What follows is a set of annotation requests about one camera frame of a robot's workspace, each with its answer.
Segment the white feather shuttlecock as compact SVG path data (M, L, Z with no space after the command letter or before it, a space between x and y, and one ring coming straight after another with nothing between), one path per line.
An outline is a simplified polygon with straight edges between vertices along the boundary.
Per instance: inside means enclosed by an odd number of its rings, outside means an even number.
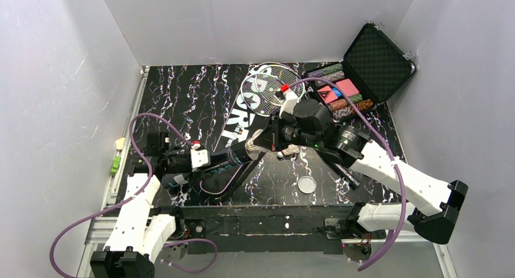
M254 138L249 139L245 142L245 150L248 155L260 154L261 152L267 152L266 148L254 144Z
M287 148L277 152L278 159L283 159L291 155L298 154L300 152L300 148L297 145L290 144Z

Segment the black shuttlecock tube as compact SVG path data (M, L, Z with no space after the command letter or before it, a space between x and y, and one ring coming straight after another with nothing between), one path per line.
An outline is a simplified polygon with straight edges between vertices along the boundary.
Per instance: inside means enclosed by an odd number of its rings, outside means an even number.
M214 174L255 161L260 155L248 155L244 142L236 143L218 152L208 152L210 153L211 164L196 171L192 170L192 173L188 175L188 183L185 185L194 185L206 178L212 177Z

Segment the clear tube lid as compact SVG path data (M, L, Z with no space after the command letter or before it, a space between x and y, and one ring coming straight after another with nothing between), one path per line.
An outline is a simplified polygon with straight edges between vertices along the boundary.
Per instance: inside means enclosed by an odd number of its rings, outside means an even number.
M298 180L298 189L303 194L312 194L316 190L316 181L310 176L303 176Z

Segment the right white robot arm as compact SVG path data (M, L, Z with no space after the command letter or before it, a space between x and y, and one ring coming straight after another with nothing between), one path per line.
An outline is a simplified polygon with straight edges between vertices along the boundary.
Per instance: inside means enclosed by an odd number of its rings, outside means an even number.
M464 182L436 179L393 157L387 146L333 121L328 108L316 100L248 100L247 106L269 121L247 141L249 151L287 155L295 146L312 147L326 164L364 174L400 195L399 203L355 205L347 227L361 232L412 231L441 245L450 241L468 193Z

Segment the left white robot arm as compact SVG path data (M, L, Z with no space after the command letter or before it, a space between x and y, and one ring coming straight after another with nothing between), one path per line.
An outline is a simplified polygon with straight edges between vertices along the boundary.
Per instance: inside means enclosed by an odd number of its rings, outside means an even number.
M151 133L145 156L152 157L153 176L145 164L131 163L125 193L114 228L102 250L94 251L90 267L94 277L154 277L155 260L165 242L180 228L178 206L153 207L163 176L170 172L168 134Z

